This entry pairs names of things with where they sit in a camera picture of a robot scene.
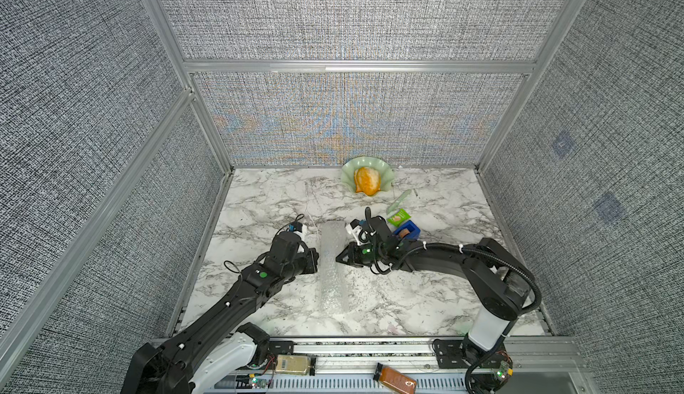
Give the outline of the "blue tape dispenser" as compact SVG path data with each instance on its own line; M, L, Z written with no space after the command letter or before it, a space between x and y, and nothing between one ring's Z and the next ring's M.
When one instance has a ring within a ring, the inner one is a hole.
M394 236L402 240L418 240L420 233L420 228L409 219L394 231Z

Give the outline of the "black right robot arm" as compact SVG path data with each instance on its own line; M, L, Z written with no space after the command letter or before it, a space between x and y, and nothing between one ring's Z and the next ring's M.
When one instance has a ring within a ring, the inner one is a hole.
M347 225L350 242L336 262L369 268L377 276L397 271L429 271L463 278L480 301L480 310L461 343L440 357L484 366L494 357L507 358L503 342L518 319L542 302L535 276L491 237L476 244L425 242L389 229L381 216L354 219Z

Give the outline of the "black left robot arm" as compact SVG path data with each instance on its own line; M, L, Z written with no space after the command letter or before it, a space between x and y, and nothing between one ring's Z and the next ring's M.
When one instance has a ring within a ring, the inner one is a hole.
M123 393L203 393L234 370L259 366L270 336L246 319L296 276L315 274L319 253L300 235L281 232L268 252L205 314L159 346L144 344L131 359Z

